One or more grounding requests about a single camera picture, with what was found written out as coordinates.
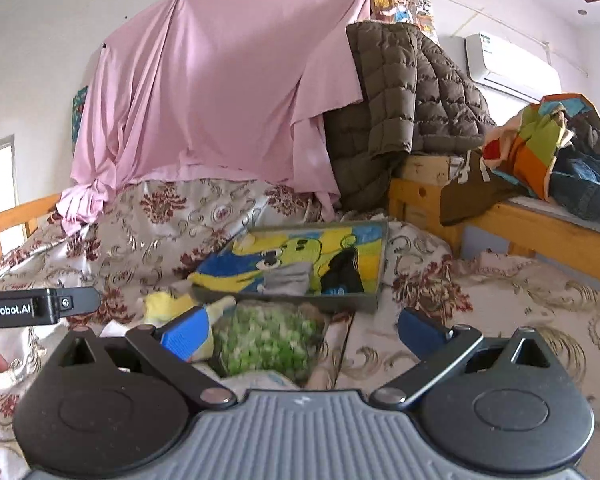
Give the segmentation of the yellow blue striped sock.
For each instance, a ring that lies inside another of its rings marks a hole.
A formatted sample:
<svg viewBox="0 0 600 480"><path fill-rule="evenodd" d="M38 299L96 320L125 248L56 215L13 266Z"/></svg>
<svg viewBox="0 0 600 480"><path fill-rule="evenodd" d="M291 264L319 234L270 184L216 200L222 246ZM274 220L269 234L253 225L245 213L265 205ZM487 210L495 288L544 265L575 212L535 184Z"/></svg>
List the yellow blue striped sock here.
<svg viewBox="0 0 600 480"><path fill-rule="evenodd" d="M144 322L155 326L163 348L184 362L196 363L212 358L213 325L236 307L236 299L225 296L211 304L198 304L189 294L175 298L167 292L152 292L144 305Z"/></svg>

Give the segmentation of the floral satin bedspread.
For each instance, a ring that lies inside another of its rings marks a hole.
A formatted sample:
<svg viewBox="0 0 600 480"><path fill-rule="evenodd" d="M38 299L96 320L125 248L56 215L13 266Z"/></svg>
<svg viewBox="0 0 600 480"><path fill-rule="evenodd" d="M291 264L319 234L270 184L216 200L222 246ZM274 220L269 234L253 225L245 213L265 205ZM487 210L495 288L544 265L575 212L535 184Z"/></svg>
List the floral satin bedspread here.
<svg viewBox="0 0 600 480"><path fill-rule="evenodd" d="M0 289L92 286L102 303L87 326L133 326L147 294L183 295L188 274L241 229L319 215L312 198L263 182L145 182L72 235L48 218L0 260ZM390 223L386 257L378 309L341 315L329 327L309 387L369 392L408 370L415 358L396 334L405 307L488 336L531 326L592 406L595 432L580 467L600 479L600 292L535 259L484 252L457 260L443 240L405 222Z"/></svg>

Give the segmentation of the black sock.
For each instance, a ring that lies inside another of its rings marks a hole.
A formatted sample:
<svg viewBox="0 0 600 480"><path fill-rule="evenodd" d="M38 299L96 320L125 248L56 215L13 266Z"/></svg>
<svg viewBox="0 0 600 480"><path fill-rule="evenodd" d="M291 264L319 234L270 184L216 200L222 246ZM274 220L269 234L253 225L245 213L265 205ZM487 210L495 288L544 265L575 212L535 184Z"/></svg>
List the black sock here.
<svg viewBox="0 0 600 480"><path fill-rule="evenodd" d="M321 276L323 295L347 295L364 292L361 275L358 273L358 251L354 247L344 248L328 263L327 271Z"/></svg>

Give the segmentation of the grey sock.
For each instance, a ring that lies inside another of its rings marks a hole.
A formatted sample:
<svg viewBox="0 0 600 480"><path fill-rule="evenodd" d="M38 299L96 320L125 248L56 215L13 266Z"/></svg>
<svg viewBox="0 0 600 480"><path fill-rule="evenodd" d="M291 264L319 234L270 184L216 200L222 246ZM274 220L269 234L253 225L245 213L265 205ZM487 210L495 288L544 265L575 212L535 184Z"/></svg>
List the grey sock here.
<svg viewBox="0 0 600 480"><path fill-rule="evenodd" d="M306 261L284 264L263 272L260 292L265 295L304 296L310 291L312 264Z"/></svg>

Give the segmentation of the brown printed t-shirt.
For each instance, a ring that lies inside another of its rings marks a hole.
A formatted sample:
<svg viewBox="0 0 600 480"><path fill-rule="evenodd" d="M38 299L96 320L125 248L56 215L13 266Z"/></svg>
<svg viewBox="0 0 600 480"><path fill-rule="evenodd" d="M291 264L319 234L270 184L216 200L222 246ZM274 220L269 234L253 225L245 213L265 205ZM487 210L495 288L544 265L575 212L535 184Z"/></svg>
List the brown printed t-shirt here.
<svg viewBox="0 0 600 480"><path fill-rule="evenodd" d="M440 224L456 226L517 196L530 196L529 189L515 178L492 171L486 166L482 151L470 151L455 177L440 192Z"/></svg>

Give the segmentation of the colourful patchwork cloth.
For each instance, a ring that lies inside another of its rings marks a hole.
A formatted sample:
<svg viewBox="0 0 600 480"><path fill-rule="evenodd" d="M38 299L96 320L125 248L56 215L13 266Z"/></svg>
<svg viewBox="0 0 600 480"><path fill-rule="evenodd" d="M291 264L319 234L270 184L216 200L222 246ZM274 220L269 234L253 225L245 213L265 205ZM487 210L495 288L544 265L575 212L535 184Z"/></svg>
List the colourful patchwork cloth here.
<svg viewBox="0 0 600 480"><path fill-rule="evenodd" d="M491 130L484 138L482 164L547 200L558 151L571 143L600 155L600 114L582 94L552 94Z"/></svg>

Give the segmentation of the dark blue jeans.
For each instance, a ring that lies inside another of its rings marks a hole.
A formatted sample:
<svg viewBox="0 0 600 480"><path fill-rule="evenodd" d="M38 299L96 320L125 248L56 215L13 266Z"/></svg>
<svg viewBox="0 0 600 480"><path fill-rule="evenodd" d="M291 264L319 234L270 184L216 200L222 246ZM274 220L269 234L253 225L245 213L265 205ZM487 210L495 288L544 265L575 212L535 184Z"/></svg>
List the dark blue jeans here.
<svg viewBox="0 0 600 480"><path fill-rule="evenodd" d="M567 126L574 136L557 152L550 198L570 214L600 223L600 116L582 112Z"/></svg>

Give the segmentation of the brown quilted down jacket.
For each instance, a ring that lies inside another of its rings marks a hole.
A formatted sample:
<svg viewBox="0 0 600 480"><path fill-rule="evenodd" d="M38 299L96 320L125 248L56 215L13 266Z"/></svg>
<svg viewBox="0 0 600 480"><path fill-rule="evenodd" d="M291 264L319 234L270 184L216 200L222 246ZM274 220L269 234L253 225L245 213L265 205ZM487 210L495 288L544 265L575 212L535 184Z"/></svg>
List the brown quilted down jacket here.
<svg viewBox="0 0 600 480"><path fill-rule="evenodd" d="M409 154L463 155L494 129L486 99L438 44L411 24L347 28L363 99L324 116L339 209L385 205Z"/></svg>

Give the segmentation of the pink hanging sheet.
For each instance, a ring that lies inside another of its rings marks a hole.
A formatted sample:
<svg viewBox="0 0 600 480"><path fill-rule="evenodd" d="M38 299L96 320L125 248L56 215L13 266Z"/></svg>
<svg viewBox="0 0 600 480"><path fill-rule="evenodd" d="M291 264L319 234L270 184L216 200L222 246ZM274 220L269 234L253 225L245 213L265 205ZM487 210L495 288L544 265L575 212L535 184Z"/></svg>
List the pink hanging sheet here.
<svg viewBox="0 0 600 480"><path fill-rule="evenodd" d="M127 185L261 180L339 197L323 116L362 98L346 29L370 0L163 0L115 30L58 203L74 233Z"/></svg>

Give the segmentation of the white air conditioner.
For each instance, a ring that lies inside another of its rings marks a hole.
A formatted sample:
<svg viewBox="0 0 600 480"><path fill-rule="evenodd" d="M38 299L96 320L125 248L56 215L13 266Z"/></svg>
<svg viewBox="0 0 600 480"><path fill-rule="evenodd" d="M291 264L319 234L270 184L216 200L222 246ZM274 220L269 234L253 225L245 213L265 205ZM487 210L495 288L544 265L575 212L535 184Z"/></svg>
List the white air conditioner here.
<svg viewBox="0 0 600 480"><path fill-rule="evenodd" d="M553 66L510 41L470 35L465 38L465 52L469 77L476 84L528 102L562 92Z"/></svg>

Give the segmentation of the wooden bed rail left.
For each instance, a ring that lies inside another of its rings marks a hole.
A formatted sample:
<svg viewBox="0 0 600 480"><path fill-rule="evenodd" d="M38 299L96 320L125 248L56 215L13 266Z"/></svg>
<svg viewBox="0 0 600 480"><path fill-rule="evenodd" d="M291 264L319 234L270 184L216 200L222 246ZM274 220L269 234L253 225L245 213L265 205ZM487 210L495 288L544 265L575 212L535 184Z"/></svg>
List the wooden bed rail left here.
<svg viewBox="0 0 600 480"><path fill-rule="evenodd" d="M0 235L11 228L21 228L29 238L38 228L38 219L48 216L55 209L59 194L45 196L0 212ZM0 242L0 258L3 249Z"/></svg>

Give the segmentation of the wooden bunk bed frame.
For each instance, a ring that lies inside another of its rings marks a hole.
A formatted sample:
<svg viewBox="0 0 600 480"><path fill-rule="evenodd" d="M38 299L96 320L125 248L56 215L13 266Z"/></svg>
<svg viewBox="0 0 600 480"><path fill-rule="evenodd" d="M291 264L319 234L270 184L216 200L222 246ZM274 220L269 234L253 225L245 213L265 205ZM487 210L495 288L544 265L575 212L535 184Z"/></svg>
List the wooden bunk bed frame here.
<svg viewBox="0 0 600 480"><path fill-rule="evenodd" d="M440 198L453 159L413 156L389 188L389 214L442 238L457 257L468 226L501 237L509 255L549 258L600 282L600 225L582 221L557 206L531 198L498 203L456 226L440 221Z"/></svg>

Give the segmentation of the colourful wall poster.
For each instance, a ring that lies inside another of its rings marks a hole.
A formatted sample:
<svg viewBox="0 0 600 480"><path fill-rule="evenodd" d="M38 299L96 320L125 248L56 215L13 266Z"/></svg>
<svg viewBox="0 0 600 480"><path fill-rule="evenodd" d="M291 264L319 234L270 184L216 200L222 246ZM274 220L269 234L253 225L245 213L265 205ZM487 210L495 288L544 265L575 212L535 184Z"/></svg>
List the colourful wall poster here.
<svg viewBox="0 0 600 480"><path fill-rule="evenodd" d="M372 0L370 7L373 21L412 24L436 44L439 42L430 0Z"/></svg>

